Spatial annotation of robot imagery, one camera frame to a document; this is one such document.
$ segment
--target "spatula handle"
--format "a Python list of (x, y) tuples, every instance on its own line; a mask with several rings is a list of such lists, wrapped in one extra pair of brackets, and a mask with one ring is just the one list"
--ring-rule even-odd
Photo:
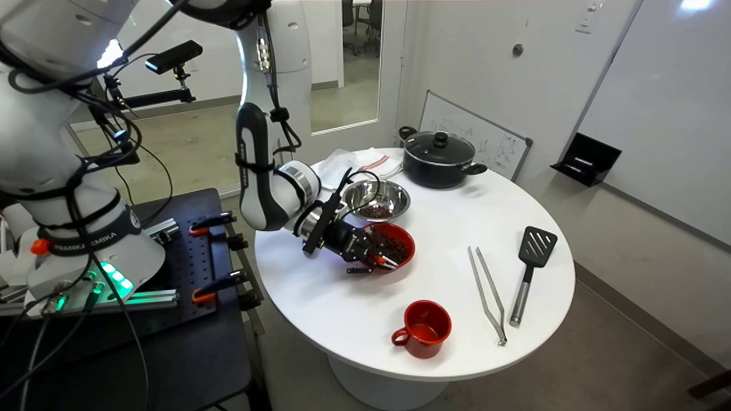
[(509, 324), (512, 326), (518, 326), (523, 321), (523, 311), (526, 311), (526, 301), (528, 301), (528, 293), (529, 293), (529, 281), (533, 281), (533, 265), (526, 268), (516, 304), (512, 305), (512, 313), (509, 313)]

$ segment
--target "metal tongs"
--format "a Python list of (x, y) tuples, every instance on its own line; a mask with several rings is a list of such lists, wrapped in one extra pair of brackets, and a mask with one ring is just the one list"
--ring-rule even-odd
[(493, 313), (490, 311), (490, 305), (486, 305), (484, 287), (482, 287), (482, 281), (479, 281), (479, 273), (477, 273), (477, 263), (476, 263), (474, 249), (467, 246), (467, 251), (471, 253), (471, 265), (474, 265), (474, 273), (476, 273), (476, 283), (477, 283), (477, 291), (479, 291), (479, 299), (482, 299), (484, 314), (486, 314), (486, 320), (493, 324), (493, 328), (495, 328), (495, 334), (498, 334), (498, 338), (500, 338), (500, 346), (504, 346), (504, 342), (507, 342), (507, 335), (504, 335), (504, 308), (502, 308), (502, 301), (500, 301), (495, 281), (493, 281), (493, 277), (491, 277), (490, 270), (486, 270), (486, 263), (484, 263), (484, 256), (482, 256), (479, 246), (476, 246), (477, 259), (479, 259), (479, 265), (482, 265), (482, 272), (484, 272), (486, 283), (490, 283), (490, 287), (491, 287), (491, 293), (493, 293), (493, 299), (495, 299), (495, 304), (498, 304), (500, 321), (495, 320), (495, 314), (493, 314)]

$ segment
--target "kitchenware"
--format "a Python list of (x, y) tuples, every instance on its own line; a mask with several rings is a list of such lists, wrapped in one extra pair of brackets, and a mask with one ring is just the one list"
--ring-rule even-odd
[(400, 227), (373, 222), (364, 230), (371, 238), (371, 256), (365, 259), (367, 268), (392, 272), (410, 265), (416, 253), (414, 238)]
[(405, 174), (419, 185), (458, 187), (467, 175), (486, 171), (486, 165), (476, 165), (476, 146), (458, 134), (402, 126), (400, 136), (406, 142)]
[(521, 253), (518, 253), (518, 259), (526, 263), (526, 273), (521, 281), (516, 304), (509, 314), (512, 326), (518, 326), (523, 320), (526, 299), (529, 293), (529, 281), (533, 281), (533, 270), (543, 268), (549, 263), (556, 241), (557, 241), (556, 233), (549, 233), (549, 230), (542, 230), (534, 227), (526, 228), (523, 241), (521, 241)]
[(356, 217), (364, 219), (395, 219), (412, 206), (412, 197), (397, 182), (358, 180), (342, 191), (342, 200)]
[(479, 270), (477, 270), (477, 265), (476, 265), (474, 249), (469, 246), (467, 251), (471, 253), (471, 265), (474, 265), (476, 283), (477, 283), (477, 291), (479, 291), (482, 311), (484, 311), (486, 320), (493, 324), (493, 328), (495, 328), (495, 334), (498, 334), (498, 338), (500, 338), (500, 346), (502, 346), (502, 344), (507, 342), (502, 299), (500, 299), (500, 294), (498, 294), (498, 287), (495, 287), (493, 277), (491, 277), (490, 270), (486, 270), (486, 263), (484, 263), (484, 256), (482, 256), (479, 246), (476, 246), (476, 249), (477, 249), (477, 259), (479, 259), (482, 272), (484, 272), (484, 277), (486, 277), (486, 283), (490, 283), (490, 287), (491, 287), (491, 293), (493, 293), (493, 299), (495, 299), (500, 320), (495, 320), (495, 314), (490, 311), (490, 304), (486, 304), (486, 297), (484, 297), (484, 287), (482, 287), (482, 281), (479, 281), (479, 273), (477, 273)]
[(416, 358), (432, 358), (452, 330), (452, 320), (444, 305), (419, 299), (406, 305), (405, 326), (390, 335), (395, 346), (405, 346)]

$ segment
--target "wire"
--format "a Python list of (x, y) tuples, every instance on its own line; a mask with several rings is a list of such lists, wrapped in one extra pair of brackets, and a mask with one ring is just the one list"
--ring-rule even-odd
[[(126, 123), (127, 142), (130, 142), (133, 146), (126, 149), (126, 151), (123, 151), (122, 146), (114, 146), (114, 149), (110, 149), (110, 151), (105, 151), (105, 154), (101, 154), (101, 156), (87, 156), (87, 157), (82, 157), (84, 163), (92, 163), (92, 165), (93, 165), (93, 168), (89, 168), (89, 171), (101, 171), (101, 168), (110, 168), (110, 166), (126, 165), (126, 159), (133, 157), (133, 156), (142, 149), (145, 134), (142, 134), (142, 130), (137, 128), (137, 123), (130, 120), (123, 111), (111, 111), (111, 116), (116, 116), (116, 119), (122, 119), (122, 120)], [(114, 139), (114, 132), (111, 132), (110, 128), (105, 128), (105, 126), (101, 126), (101, 128), (102, 128), (102, 132), (105, 132), (107, 136)]]
[(8, 344), (8, 341), (12, 338), (12, 334), (13, 334), (13, 328), (18, 326), (18, 321), (21, 321), (36, 304), (41, 304), (41, 301), (46, 301), (46, 299), (54, 299), (54, 297), (63, 294), (67, 291), (75, 287), (75, 285), (87, 277), (87, 270), (89, 270), (89, 268), (92, 268), (92, 261), (87, 261), (87, 268), (82, 270), (82, 273), (78, 273), (68, 285), (60, 287), (60, 291), (53, 293), (53, 294), (46, 294), (46, 297), (41, 297), (41, 299), (30, 301), (30, 304), (13, 317), (13, 321), (9, 324), (9, 328), (4, 330), (2, 342), (0, 342), (0, 352), (2, 352), (2, 346)]
[(142, 55), (135, 55), (135, 59), (126, 61), (123, 67), (119, 67), (110, 78), (116, 78), (122, 71), (126, 71), (127, 67), (133, 67), (135, 61), (145, 59), (145, 58), (150, 58), (150, 55), (157, 55), (157, 52), (142, 52)]
[[(107, 136), (110, 149), (114, 149), (114, 136), (111, 136), (107, 130), (105, 130), (105, 136)], [(123, 179), (123, 174), (119, 171), (119, 166), (114, 166), (114, 174), (116, 174), (119, 180), (123, 182), (123, 189), (127, 191), (127, 200), (130, 200), (133, 206), (137, 206), (127, 179)]]
[(78, 207), (78, 200), (75, 200), (75, 195), (73, 195), (73, 191), (67, 195), (67, 207), (68, 207), (71, 222), (75, 224), (79, 238), (84, 239), (84, 246), (89, 249), (89, 261), (92, 261), (92, 263), (95, 265), (95, 270), (102, 273), (105, 283), (110, 285), (110, 291), (111, 291), (111, 294), (114, 294), (114, 299), (116, 299), (116, 304), (119, 304), (126, 321), (127, 321), (127, 328), (130, 328), (133, 341), (135, 341), (135, 344), (137, 344), (137, 356), (139, 356), (142, 376), (145, 376), (145, 408), (149, 408), (149, 406), (150, 406), (150, 373), (149, 373), (149, 362), (147, 362), (147, 356), (145, 356), (145, 350), (142, 350), (142, 341), (139, 341), (137, 326), (135, 326), (135, 321), (133, 321), (133, 317), (130, 317), (130, 311), (127, 311), (126, 301), (123, 301), (122, 294), (116, 293), (110, 273), (102, 270), (101, 261), (95, 259), (95, 253), (93, 253), (93, 249), (92, 249), (89, 230), (87, 230), (87, 227), (84, 227), (84, 217), (82, 217), (82, 212), (79, 212), (79, 207)]
[(126, 47), (126, 58), (135, 55), (149, 39), (153, 39), (182, 7), (188, 4), (188, 0), (175, 0), (174, 7), (169, 7), (162, 19), (157, 19), (157, 22), (153, 28), (149, 28), (135, 43), (130, 43)]
[(68, 341), (75, 335), (75, 330), (82, 326), (82, 321), (87, 320), (87, 313), (82, 313), (73, 328), (63, 335), (63, 341), (60, 341), (30, 373), (25, 373), (21, 378), (17, 378), (13, 384), (9, 384), (2, 392), (0, 392), (0, 401), (12, 394), (21, 384), (25, 384), (28, 378), (33, 378), (49, 361), (53, 361), (53, 356), (57, 356)]
[(344, 180), (344, 182), (351, 182), (351, 179), (358, 175), (358, 174), (373, 175), (373, 180), (374, 180), (374, 191), (373, 191), (373, 197), (371, 197), (367, 200), (362, 200), (356, 207), (348, 211), (338, 222), (342, 222), (348, 214), (354, 214), (354, 212), (364, 211), (371, 200), (379, 199), (379, 195), (382, 195), (383, 180), (382, 180), (374, 171), (371, 171), (371, 168), (356, 168), (356, 171), (350, 171), (350, 168), (348, 168), (344, 175), (342, 175), (342, 180)]
[[(36, 335), (36, 342), (33, 344), (33, 354), (30, 354), (30, 361), (28, 361), (28, 373), (36, 366), (36, 356), (39, 356), (39, 352), (41, 352), (41, 342), (43, 342), (49, 321), (51, 321), (51, 317), (43, 320), (41, 330), (39, 330), (39, 335)], [(30, 378), (22, 384), (21, 411), (25, 411), (28, 390), (30, 390)]]
[[(79, 85), (79, 83), (89, 83), (93, 80), (95, 76), (102, 76), (102, 74), (110, 74), (111, 69), (116, 67), (126, 67), (130, 55), (135, 55), (150, 36), (155, 36), (178, 12), (181, 7), (188, 4), (188, 0), (178, 0), (174, 7), (169, 7), (157, 21), (153, 28), (149, 28), (133, 46), (127, 46), (123, 51), (123, 55), (111, 61), (110, 67), (102, 67), (102, 69), (92, 69), (92, 71), (84, 71), (84, 74), (78, 74), (78, 76), (71, 76), (71, 78), (63, 78), (63, 80), (54, 80), (54, 83), (46, 83), (46, 76), (39, 76), (39, 74), (33, 74), (28, 71), (30, 67), (22, 63), (22, 71), (13, 69), (9, 74), (9, 85), (21, 92), (21, 93), (46, 93), (46, 92), (53, 92), (53, 90), (63, 90), (63, 86), (87, 86), (87, 85)], [(41, 80), (46, 85), (41, 86), (21, 86), (18, 85), (18, 76), (25, 74), (35, 80)]]
[[(283, 107), (282, 107), (282, 101), (278, 101), (276, 51), (274, 51), (274, 36), (271, 36), (271, 30), (270, 30), (270, 19), (262, 14), (258, 21), (266, 28), (268, 46), (270, 46), (270, 76), (268, 76), (268, 80), (270, 80), (270, 85), (268, 85), (270, 98), (271, 98), (274, 111), (283, 114)], [(282, 123), (282, 132), (287, 139), (287, 146), (276, 149), (274, 156), (283, 154), (283, 151), (295, 154), (296, 149), (302, 149), (302, 139), (295, 132), (295, 128), (287, 123), (287, 119), (274, 119), (274, 120)]]
[(147, 219), (147, 222), (150, 224), (150, 222), (157, 219), (159, 212), (174, 200), (174, 197), (175, 197), (175, 185), (174, 185), (174, 175), (169, 174), (166, 165), (165, 165), (150, 149), (142, 146), (142, 151), (149, 154), (149, 156), (162, 166), (165, 179), (166, 179), (166, 199), (165, 199), (162, 206)]

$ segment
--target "black spatula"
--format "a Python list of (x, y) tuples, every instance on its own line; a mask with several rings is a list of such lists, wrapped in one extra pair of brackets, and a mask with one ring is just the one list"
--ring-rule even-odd
[(526, 273), (523, 273), (523, 283), (521, 283), (518, 297), (516, 297), (516, 304), (509, 314), (512, 326), (518, 326), (523, 320), (528, 291), (529, 291), (529, 281), (533, 281), (533, 270), (543, 268), (549, 263), (556, 241), (557, 241), (556, 233), (549, 233), (549, 230), (542, 230), (534, 227), (526, 228), (523, 241), (521, 241), (521, 253), (518, 253), (518, 259), (526, 263)]

